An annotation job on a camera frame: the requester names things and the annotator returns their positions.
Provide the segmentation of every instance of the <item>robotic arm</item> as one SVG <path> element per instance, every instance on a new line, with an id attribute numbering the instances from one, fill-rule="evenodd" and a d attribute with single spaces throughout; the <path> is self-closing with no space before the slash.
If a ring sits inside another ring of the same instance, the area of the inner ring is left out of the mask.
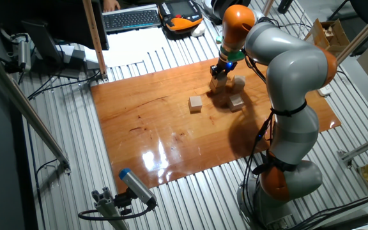
<path id="1" fill-rule="evenodd" d="M 251 60 L 268 66 L 266 88 L 275 116 L 268 163 L 254 170 L 254 174 L 261 175 L 259 183 L 251 179 L 240 186 L 238 202 L 246 215 L 250 214 L 248 210 L 256 210 L 261 214 L 260 221 L 269 224 L 284 216 L 288 201 L 306 196 L 322 184 L 317 165 L 302 160 L 319 133 L 318 117 L 306 104 L 305 95 L 333 79 L 337 61 L 326 50 L 284 33 L 269 22 L 260 22 L 261 17 L 241 5 L 227 9 L 220 58 L 211 73 L 218 80 L 226 78 L 243 58 L 239 55 L 242 47 Z M 245 196 L 253 197 L 253 202 Z"/>

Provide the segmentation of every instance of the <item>person's hand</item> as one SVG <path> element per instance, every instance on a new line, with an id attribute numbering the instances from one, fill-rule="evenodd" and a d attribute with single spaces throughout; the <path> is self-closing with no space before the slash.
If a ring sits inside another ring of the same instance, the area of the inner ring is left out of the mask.
<path id="1" fill-rule="evenodd" d="M 120 4 L 116 0 L 103 0 L 103 12 L 112 12 L 116 8 L 120 10 Z"/>

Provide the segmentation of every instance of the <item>metal rod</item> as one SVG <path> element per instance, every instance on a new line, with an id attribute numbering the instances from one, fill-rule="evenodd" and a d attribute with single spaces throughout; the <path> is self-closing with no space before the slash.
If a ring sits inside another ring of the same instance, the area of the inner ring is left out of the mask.
<path id="1" fill-rule="evenodd" d="M 70 164 L 68 157 L 63 153 L 58 143 L 50 134 L 47 127 L 43 124 L 38 114 L 32 108 L 28 99 L 18 87 L 17 82 L 10 75 L 8 75 L 0 63 L 0 85 L 9 96 L 10 100 L 15 104 L 17 109 L 24 115 L 29 124 L 34 128 L 36 133 L 40 136 L 42 141 L 47 145 L 51 152 L 61 162 L 65 168 L 66 173 L 70 173 Z"/>
<path id="2" fill-rule="evenodd" d="M 368 150 L 368 141 L 364 144 L 362 144 L 361 146 L 357 147 L 356 149 L 354 149 L 353 151 L 350 151 L 349 153 L 345 154 L 342 157 L 343 162 L 348 162 L 351 159 L 353 159 L 353 157 L 360 155 L 361 153 L 364 153 L 365 151 Z"/>
<path id="3" fill-rule="evenodd" d="M 368 24 L 362 31 L 350 42 L 350 44 L 337 56 L 337 64 L 341 64 L 346 57 L 348 57 L 357 46 L 368 36 Z"/>
<path id="4" fill-rule="evenodd" d="M 103 57 L 102 45 L 100 43 L 99 32 L 97 31 L 95 14 L 93 13 L 93 7 L 91 0 L 83 0 L 83 7 L 86 13 L 86 18 L 88 19 L 88 24 L 90 28 L 90 34 L 93 40 L 93 46 L 96 50 L 97 60 L 99 62 L 100 73 L 104 79 L 107 78 L 107 70 L 105 65 L 105 59 Z"/>
<path id="5" fill-rule="evenodd" d="M 275 0 L 266 0 L 265 5 L 263 6 L 263 15 L 268 16 L 269 11 L 272 8 L 272 4 Z"/>

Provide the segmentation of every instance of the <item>cardboard box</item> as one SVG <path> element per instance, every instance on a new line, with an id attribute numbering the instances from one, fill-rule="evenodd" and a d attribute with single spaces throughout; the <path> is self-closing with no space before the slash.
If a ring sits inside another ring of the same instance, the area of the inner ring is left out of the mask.
<path id="1" fill-rule="evenodd" d="M 333 36 L 328 35 L 328 37 L 326 37 L 323 29 L 330 31 L 330 27 L 332 28 Z M 312 29 L 306 35 L 305 41 L 324 48 L 336 57 L 350 43 L 339 19 L 330 22 L 320 22 L 319 19 L 316 19 Z"/>

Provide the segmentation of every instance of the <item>desk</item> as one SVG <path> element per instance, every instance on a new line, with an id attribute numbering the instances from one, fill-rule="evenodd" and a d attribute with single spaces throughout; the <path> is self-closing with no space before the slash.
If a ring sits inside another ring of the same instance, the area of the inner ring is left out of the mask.
<path id="1" fill-rule="evenodd" d="M 129 167 L 149 187 L 177 180 L 250 154 L 257 131 L 270 113 L 266 86 L 244 62 L 233 75 L 247 77 L 242 111 L 227 108 L 227 93 L 212 95 L 211 59 L 91 88 L 119 191 L 120 169 Z M 265 73 L 266 67 L 259 66 Z M 190 114 L 188 98 L 201 95 L 201 113 Z M 325 99 L 307 95 L 320 130 L 340 125 Z M 268 148 L 261 141 L 256 151 Z"/>

